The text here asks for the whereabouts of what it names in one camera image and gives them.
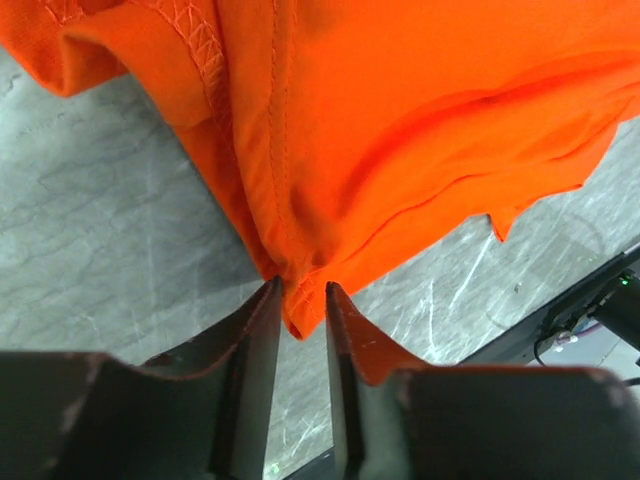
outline garment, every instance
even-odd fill
[[[0,43],[59,95],[135,75],[306,338],[327,281],[579,188],[640,113],[638,25],[637,0],[13,0]]]

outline orange fabric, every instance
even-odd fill
[[[0,42],[60,95],[132,72],[305,338],[328,280],[580,187],[640,113],[639,25],[637,0],[12,0]]]

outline gray marble table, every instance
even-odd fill
[[[382,329],[452,364],[640,234],[640,121],[587,186],[539,202],[506,244],[476,217],[356,296]],[[0,349],[168,349],[261,284],[224,214],[131,77],[72,99],[0,50]],[[324,327],[283,332],[265,478],[331,444]]]

